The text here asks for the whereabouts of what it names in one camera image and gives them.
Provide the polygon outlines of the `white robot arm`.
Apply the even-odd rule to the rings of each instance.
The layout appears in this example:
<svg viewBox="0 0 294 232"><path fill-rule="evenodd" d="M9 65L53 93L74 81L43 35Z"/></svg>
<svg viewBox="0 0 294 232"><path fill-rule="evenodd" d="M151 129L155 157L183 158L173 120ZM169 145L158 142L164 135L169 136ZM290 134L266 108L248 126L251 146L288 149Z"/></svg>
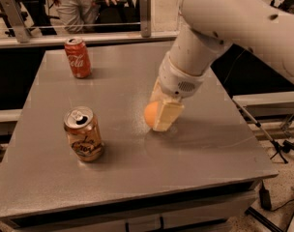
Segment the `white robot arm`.
<svg viewBox="0 0 294 232"><path fill-rule="evenodd" d="M165 53L144 111L153 131L167 131L195 94L206 70L237 44L294 84L294 14L262 0L180 0L184 20Z"/></svg>

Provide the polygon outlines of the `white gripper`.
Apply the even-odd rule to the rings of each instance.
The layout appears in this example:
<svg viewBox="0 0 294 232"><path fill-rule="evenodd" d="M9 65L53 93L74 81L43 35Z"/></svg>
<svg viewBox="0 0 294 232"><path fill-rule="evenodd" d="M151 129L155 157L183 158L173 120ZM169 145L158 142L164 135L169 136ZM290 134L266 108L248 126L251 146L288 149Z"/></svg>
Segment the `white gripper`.
<svg viewBox="0 0 294 232"><path fill-rule="evenodd" d="M159 79L156 79L149 102L158 102L153 125L154 131L167 131L184 110L179 101L162 100L162 92L173 98L188 98L195 94L204 80L207 67L199 74L186 73L179 70L170 60L166 52L159 68Z"/></svg>

